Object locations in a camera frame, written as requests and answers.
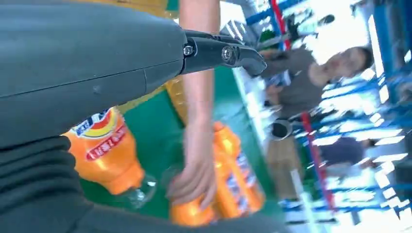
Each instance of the red pole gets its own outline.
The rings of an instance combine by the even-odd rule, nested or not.
[[[281,32],[282,34],[285,34],[285,33],[286,33],[285,22],[283,21],[282,12],[280,11],[280,8],[279,8],[279,6],[277,5],[276,0],[271,0],[271,5],[272,5],[273,12],[274,12],[274,14],[275,14],[275,16],[276,16],[276,20],[277,20],[277,22],[278,22],[278,24],[279,24],[280,32]],[[286,45],[286,49],[287,49],[287,50],[290,50],[290,49],[291,49],[291,42],[290,42],[289,40],[286,40],[286,41],[285,41],[285,45]]]
[[[318,174],[319,182],[320,182],[324,197],[326,198],[327,206],[330,210],[335,211],[335,201],[333,199],[333,193],[330,192],[330,190],[326,189],[326,169],[324,167],[320,167],[321,158],[319,155],[319,150],[313,144],[314,137],[313,135],[310,134],[313,131],[312,126],[310,124],[310,115],[309,113],[305,112],[305,113],[302,113],[301,118],[303,122],[303,127],[305,131],[308,133],[307,137],[308,137],[308,142],[309,142],[310,153],[312,154],[312,159],[315,164],[315,170],[316,170],[316,173]]]

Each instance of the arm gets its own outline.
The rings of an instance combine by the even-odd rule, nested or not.
[[[218,34],[220,6],[218,0],[180,0],[180,25],[184,29]],[[175,204],[203,196],[201,207],[214,200],[216,179],[213,161],[214,70],[183,76],[188,104],[185,131],[185,168],[168,189]]]
[[[182,28],[219,34],[219,0],[180,0],[179,6],[179,23]],[[188,124],[211,125],[214,70],[183,75],[183,81],[188,101]]]

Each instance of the finger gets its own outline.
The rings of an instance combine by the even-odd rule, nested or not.
[[[215,200],[216,190],[216,179],[213,176],[212,179],[209,179],[209,189],[206,191],[205,197],[203,198],[202,203],[200,204],[201,209],[207,208]]]
[[[204,172],[204,167],[186,166],[182,174],[171,183],[167,196],[176,197],[191,192],[202,179]]]
[[[211,175],[209,174],[209,172],[202,172],[202,176],[201,176],[202,179],[200,180],[200,182],[198,183],[193,182],[195,188],[193,190],[188,190],[188,192],[181,192],[179,196],[178,195],[173,196],[173,203],[175,204],[186,203],[186,202],[192,201],[200,197],[209,188],[210,177]]]

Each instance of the yellow label logo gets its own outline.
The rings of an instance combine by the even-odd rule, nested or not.
[[[93,114],[71,130],[78,137],[102,138],[113,132],[117,124],[118,113],[110,108],[101,113]]]

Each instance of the gray shirt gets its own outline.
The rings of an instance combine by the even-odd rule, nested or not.
[[[322,101],[323,88],[315,86],[309,79],[309,67],[315,62],[310,51],[299,48],[274,54],[266,60],[268,67],[261,74],[267,79],[289,70],[292,83],[279,93],[279,101],[283,106],[281,117],[292,117],[309,111]]]

